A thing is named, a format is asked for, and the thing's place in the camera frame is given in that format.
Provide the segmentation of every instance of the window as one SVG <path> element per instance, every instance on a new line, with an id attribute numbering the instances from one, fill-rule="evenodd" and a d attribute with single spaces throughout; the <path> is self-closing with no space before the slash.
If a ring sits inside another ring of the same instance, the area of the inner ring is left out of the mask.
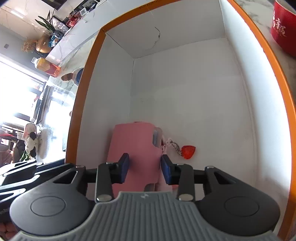
<path id="1" fill-rule="evenodd" d="M 40 97 L 45 83 L 12 66 L 0 59 L 0 122 L 23 126 L 30 120 L 34 102 Z"/>

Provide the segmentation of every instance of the metal chain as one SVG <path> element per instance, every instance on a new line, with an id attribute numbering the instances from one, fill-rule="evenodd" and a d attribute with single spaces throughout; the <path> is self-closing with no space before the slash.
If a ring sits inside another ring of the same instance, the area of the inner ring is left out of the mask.
<path id="1" fill-rule="evenodd" d="M 180 150 L 179 145 L 178 145 L 176 142 L 173 142 L 173 141 L 170 141 L 170 143 L 171 143 L 172 146 L 176 149 L 178 155 L 183 156 L 183 155 L 182 155 L 182 152 L 181 152 L 181 150 Z"/>

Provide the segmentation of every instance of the chinese characters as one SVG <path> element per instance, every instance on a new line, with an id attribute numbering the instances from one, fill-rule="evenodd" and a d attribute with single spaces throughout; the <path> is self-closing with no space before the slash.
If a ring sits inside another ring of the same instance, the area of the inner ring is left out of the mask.
<path id="1" fill-rule="evenodd" d="M 278 34 L 280 34 L 281 36 L 284 36 L 286 37 L 285 35 L 285 26 L 282 26 L 281 25 L 281 21 L 279 18 L 275 19 L 275 11 L 274 11 L 274 18 L 273 18 L 273 21 L 272 21 L 272 27 L 276 30 L 276 32 Z"/>

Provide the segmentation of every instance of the red bowl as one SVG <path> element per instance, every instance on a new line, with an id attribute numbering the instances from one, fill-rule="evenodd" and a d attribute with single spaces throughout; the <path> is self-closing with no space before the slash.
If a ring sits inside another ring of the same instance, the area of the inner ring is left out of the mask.
<path id="1" fill-rule="evenodd" d="M 285 0 L 274 3 L 271 35 L 285 52 L 296 57 L 296 10 Z"/>

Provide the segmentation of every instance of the white plush toy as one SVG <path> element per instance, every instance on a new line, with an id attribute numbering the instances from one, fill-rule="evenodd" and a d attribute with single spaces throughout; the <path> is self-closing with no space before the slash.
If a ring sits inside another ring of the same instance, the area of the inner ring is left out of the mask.
<path id="1" fill-rule="evenodd" d="M 37 138 L 37 127 L 33 123 L 28 123 L 25 126 L 22 136 L 25 140 L 25 150 L 31 157 L 36 157 L 39 151 L 39 140 Z"/>

